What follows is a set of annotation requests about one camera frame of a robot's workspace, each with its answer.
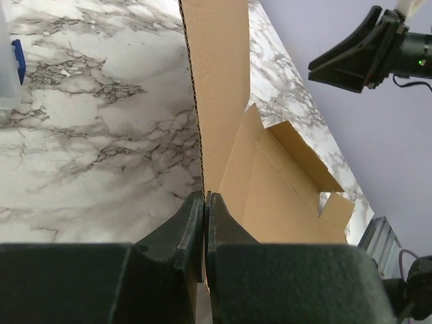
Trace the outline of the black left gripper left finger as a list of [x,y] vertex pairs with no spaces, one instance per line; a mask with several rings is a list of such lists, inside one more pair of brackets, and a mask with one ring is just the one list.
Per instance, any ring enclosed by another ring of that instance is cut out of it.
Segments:
[[134,244],[2,244],[2,323],[194,323],[200,191]]

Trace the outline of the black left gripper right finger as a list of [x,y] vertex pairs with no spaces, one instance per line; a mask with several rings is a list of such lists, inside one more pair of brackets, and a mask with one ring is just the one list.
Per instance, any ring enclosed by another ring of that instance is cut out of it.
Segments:
[[394,323],[373,260],[341,244],[261,244],[222,195],[205,205],[214,323]]

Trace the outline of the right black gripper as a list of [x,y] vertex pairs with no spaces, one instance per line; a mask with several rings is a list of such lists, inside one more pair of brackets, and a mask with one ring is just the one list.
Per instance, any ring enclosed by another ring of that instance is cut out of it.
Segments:
[[308,80],[360,93],[392,76],[400,88],[431,79],[431,35],[410,32],[398,10],[372,6],[360,26],[308,65]]

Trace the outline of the brown cardboard box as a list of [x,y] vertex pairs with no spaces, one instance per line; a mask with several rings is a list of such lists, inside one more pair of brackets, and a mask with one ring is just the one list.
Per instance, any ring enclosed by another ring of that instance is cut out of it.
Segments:
[[257,1],[180,1],[204,191],[261,244],[341,244],[354,205],[291,106],[311,98]]

